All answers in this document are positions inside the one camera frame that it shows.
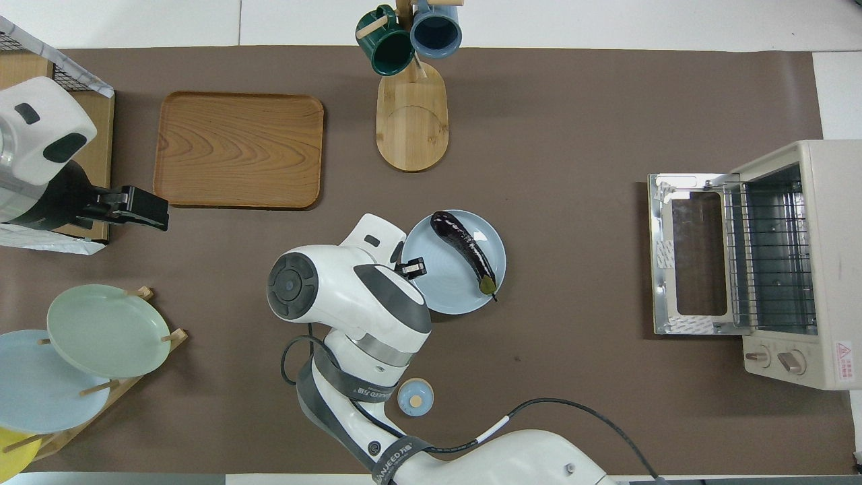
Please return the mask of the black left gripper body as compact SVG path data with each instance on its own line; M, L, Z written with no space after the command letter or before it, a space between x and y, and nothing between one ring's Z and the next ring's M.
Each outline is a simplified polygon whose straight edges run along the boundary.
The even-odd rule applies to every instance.
M96 220L110 221L110 206L98 202L98 196L106 193L107 189L91 184L84 168L71 160L47 184L40 199L13 219L13 224L35 230L55 230L66 224L90 229Z

